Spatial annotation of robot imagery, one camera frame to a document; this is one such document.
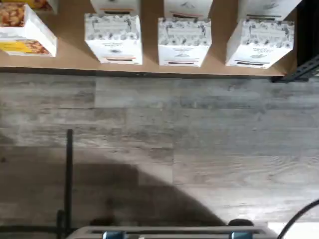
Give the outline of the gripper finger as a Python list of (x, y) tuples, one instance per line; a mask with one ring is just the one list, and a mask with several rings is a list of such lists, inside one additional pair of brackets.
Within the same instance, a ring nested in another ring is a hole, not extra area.
[(230, 234), (230, 239), (252, 239), (252, 233), (244, 231), (235, 231)]
[(126, 239), (126, 233), (123, 231), (105, 231), (103, 239)]

